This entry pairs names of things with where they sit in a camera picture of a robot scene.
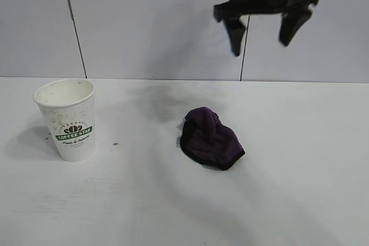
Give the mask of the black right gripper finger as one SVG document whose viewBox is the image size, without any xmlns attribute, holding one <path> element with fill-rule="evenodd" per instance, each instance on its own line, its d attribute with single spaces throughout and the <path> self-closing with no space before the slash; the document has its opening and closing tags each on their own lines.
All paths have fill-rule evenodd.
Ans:
<svg viewBox="0 0 369 246">
<path fill-rule="evenodd" d="M 237 57 L 241 52 L 242 39 L 246 32 L 246 27 L 239 18 L 225 19 L 224 25 L 229 37 L 231 52 Z"/>
<path fill-rule="evenodd" d="M 309 8 L 299 9 L 282 14 L 279 33 L 280 43 L 287 47 L 298 30 L 311 18 L 312 11 Z"/>
</svg>

